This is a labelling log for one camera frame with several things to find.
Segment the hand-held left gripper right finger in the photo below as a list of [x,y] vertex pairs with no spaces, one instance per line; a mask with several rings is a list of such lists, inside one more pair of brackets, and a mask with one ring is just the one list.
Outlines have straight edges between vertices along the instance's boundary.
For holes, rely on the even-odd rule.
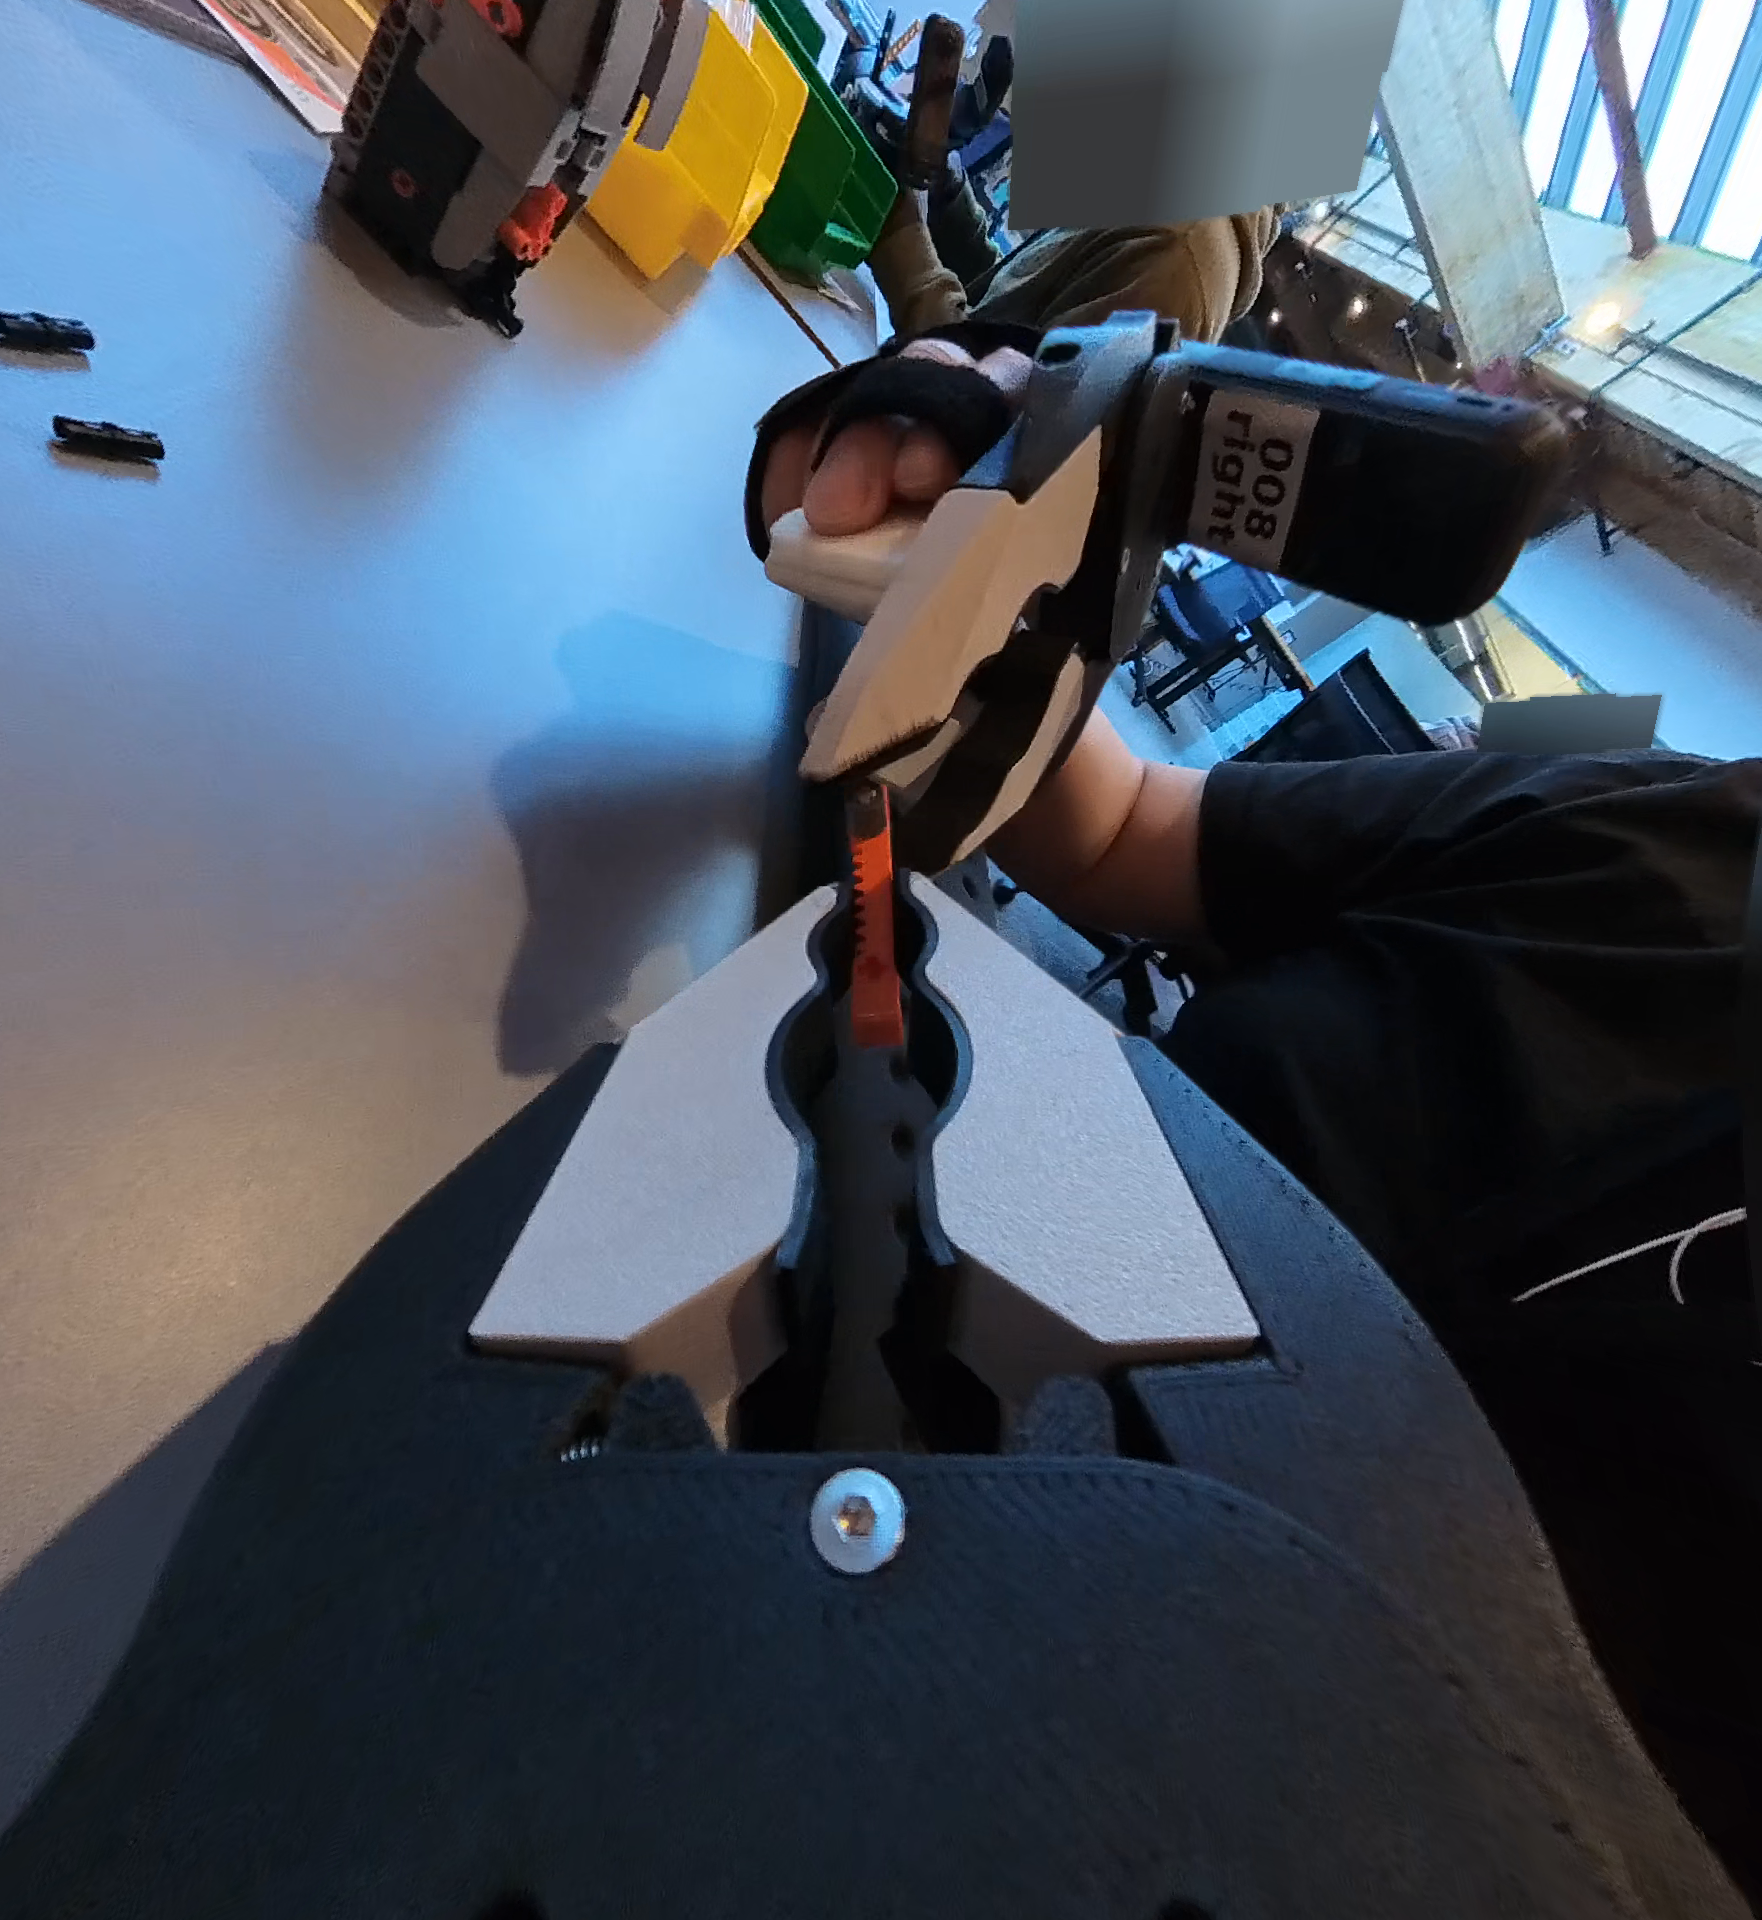
[[915,983],[958,1049],[932,1146],[943,1345],[1012,1434],[1055,1380],[1238,1363],[1260,1325],[1124,1033],[923,880]]

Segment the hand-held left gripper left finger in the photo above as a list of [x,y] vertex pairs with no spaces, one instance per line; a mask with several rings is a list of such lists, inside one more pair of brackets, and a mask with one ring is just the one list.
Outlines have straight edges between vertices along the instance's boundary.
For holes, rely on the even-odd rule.
[[717,1445],[786,1347],[776,1254],[802,1146],[776,1109],[776,1033],[819,989],[822,886],[689,983],[619,1046],[476,1309],[491,1356],[674,1375]]

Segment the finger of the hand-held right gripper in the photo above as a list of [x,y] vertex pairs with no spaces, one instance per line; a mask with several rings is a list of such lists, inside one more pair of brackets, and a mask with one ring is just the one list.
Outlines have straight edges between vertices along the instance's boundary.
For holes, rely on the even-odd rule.
[[943,874],[1012,824],[1075,745],[1109,677],[1109,633],[1096,615],[1038,599],[995,653],[964,657],[959,640],[943,640],[907,660],[912,730],[943,748],[901,792],[901,864]]
[[798,594],[864,625],[808,733],[805,780],[914,787],[964,739],[982,710],[965,684],[1081,563],[1103,439],[1089,431],[1027,499],[958,486],[923,515],[840,538],[798,513]]

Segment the black toy beam with holes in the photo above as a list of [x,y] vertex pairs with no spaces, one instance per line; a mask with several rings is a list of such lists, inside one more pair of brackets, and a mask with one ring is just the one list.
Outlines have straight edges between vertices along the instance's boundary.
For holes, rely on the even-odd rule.
[[[854,780],[843,820],[848,848],[851,829],[888,821],[893,831],[889,789],[881,780]],[[870,1050],[851,1036],[851,874],[848,951],[837,954],[830,979],[834,1066],[815,1109],[828,1292],[816,1423],[821,1453],[895,1453],[910,1445],[912,1419],[889,1369],[889,1340],[915,1261],[942,1238],[927,1227],[934,1209],[927,1136],[956,1090],[959,1042],[926,979],[938,931],[932,910],[915,891],[915,875],[895,861],[893,880],[904,1046]]]

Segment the orange toy gear rack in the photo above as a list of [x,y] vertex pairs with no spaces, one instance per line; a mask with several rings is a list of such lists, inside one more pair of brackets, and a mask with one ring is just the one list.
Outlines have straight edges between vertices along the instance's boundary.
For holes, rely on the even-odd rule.
[[848,1025],[857,1046],[897,1050],[906,1042],[906,1013],[893,931],[893,833],[888,821],[851,829]]

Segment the person's right hand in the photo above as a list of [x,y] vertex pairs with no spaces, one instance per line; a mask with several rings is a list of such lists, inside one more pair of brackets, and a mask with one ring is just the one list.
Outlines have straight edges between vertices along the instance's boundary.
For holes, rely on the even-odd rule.
[[972,465],[942,427],[906,416],[860,419],[825,442],[788,436],[769,470],[766,513],[800,511],[819,536],[845,538],[926,513]]

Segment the black office chair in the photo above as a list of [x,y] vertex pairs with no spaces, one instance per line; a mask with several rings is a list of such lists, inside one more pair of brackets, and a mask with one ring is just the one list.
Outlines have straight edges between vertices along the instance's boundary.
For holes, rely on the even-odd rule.
[[1310,697],[1293,617],[1269,572],[1193,547],[1165,555],[1129,661],[1131,707],[1179,733],[1177,709],[1199,702],[1199,727],[1216,730],[1275,694]]

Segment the thin wooden stick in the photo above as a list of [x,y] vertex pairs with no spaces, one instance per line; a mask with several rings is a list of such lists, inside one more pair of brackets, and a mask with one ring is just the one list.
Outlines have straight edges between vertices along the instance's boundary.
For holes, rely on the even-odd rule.
[[736,259],[742,266],[754,276],[764,292],[773,298],[776,310],[792,322],[800,337],[819,351],[821,359],[828,369],[840,369],[843,359],[834,351],[833,343],[821,333],[821,328],[811,318],[811,310],[805,303],[797,303],[795,291],[779,275],[773,273],[773,266],[757,252],[750,245],[745,245]]

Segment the wooden panel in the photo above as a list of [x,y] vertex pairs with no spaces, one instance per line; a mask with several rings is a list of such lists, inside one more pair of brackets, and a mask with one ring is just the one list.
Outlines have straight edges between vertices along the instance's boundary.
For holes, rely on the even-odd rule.
[[1489,4],[1401,7],[1377,123],[1461,364],[1524,359],[1566,304]]

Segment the green plastic bin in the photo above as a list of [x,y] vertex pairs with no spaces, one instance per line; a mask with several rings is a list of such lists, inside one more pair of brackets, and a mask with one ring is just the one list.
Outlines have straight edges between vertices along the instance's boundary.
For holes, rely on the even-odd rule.
[[754,9],[807,84],[807,104],[750,240],[784,276],[821,286],[830,273],[870,260],[897,187],[821,71],[825,33],[807,4]]

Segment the window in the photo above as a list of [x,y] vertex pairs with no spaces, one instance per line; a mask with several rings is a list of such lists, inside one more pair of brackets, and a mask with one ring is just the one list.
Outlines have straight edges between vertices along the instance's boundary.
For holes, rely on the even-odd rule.
[[[1623,225],[1586,7],[1484,10],[1541,204]],[[1657,237],[1762,266],[1762,3],[1622,3],[1616,12]]]

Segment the yellow plastic bin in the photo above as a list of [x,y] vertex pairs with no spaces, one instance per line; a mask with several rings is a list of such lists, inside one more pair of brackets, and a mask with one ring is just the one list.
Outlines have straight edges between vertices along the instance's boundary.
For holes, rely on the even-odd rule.
[[585,214],[645,281],[681,263],[708,271],[766,210],[808,86],[750,3],[710,7],[701,59],[674,133],[629,133]]

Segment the black grey toy vehicle model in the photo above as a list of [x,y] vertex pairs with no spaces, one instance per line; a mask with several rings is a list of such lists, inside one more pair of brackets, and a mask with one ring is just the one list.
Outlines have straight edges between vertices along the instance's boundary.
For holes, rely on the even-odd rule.
[[514,342],[520,281],[629,135],[667,143],[719,38],[701,3],[390,3],[324,193]]

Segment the orange printed paper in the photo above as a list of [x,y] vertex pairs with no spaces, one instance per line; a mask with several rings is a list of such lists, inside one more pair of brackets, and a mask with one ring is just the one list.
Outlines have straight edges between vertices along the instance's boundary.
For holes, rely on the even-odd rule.
[[341,133],[372,45],[373,3],[198,3],[209,23],[318,138]]

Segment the white drawstring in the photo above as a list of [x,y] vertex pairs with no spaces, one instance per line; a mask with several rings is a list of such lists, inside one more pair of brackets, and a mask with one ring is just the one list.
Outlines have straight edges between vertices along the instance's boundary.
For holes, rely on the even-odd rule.
[[1531,1304],[1539,1301],[1539,1300],[1544,1298],[1544,1296],[1550,1296],[1550,1292],[1554,1292],[1554,1290],[1558,1290],[1558,1288],[1564,1288],[1564,1286],[1568,1286],[1568,1284],[1586,1280],[1589,1277],[1608,1273],[1608,1271],[1612,1271],[1612,1269],[1623,1267],[1623,1265],[1627,1265],[1627,1262],[1632,1262],[1632,1261],[1642,1261],[1642,1258],[1649,1258],[1649,1256],[1656,1256],[1656,1254],[1663,1254],[1663,1258],[1666,1258],[1666,1271],[1663,1271],[1666,1290],[1667,1290],[1667,1296],[1671,1298],[1671,1301],[1674,1301],[1678,1308],[1683,1308],[1688,1301],[1686,1301],[1686,1290],[1683,1290],[1682,1273],[1683,1273],[1683,1265],[1686,1265],[1686,1261],[1689,1258],[1694,1247],[1695,1247],[1698,1242],[1701,1242],[1704,1238],[1708,1238],[1709,1234],[1718,1234],[1718,1233],[1725,1233],[1725,1230],[1745,1227],[1745,1224],[1746,1224],[1746,1218],[1748,1218],[1748,1209],[1746,1209],[1746,1206],[1730,1209],[1730,1210],[1723,1210],[1723,1212],[1705,1214],[1705,1217],[1694,1220],[1691,1224],[1688,1224],[1686,1228],[1680,1228],[1680,1230],[1676,1230],[1676,1233],[1667,1233],[1667,1234],[1662,1234],[1662,1236],[1656,1236],[1656,1238],[1647,1238],[1647,1240],[1642,1240],[1642,1242],[1634,1242],[1634,1244],[1622,1247],[1622,1248],[1618,1248],[1618,1251],[1613,1251],[1613,1253],[1610,1253],[1610,1254],[1604,1254],[1604,1256],[1600,1256],[1600,1258],[1596,1258],[1596,1261],[1586,1261],[1586,1262],[1583,1262],[1583,1265],[1564,1269],[1564,1271],[1561,1271],[1561,1273],[1557,1273],[1557,1275],[1553,1275],[1553,1277],[1548,1277],[1548,1279],[1542,1279],[1542,1280],[1539,1280],[1539,1282],[1535,1282],[1535,1284],[1522,1288],[1521,1292],[1512,1296],[1512,1298],[1510,1298],[1510,1304],[1512,1304],[1515,1308],[1524,1308],[1524,1306],[1531,1306]]

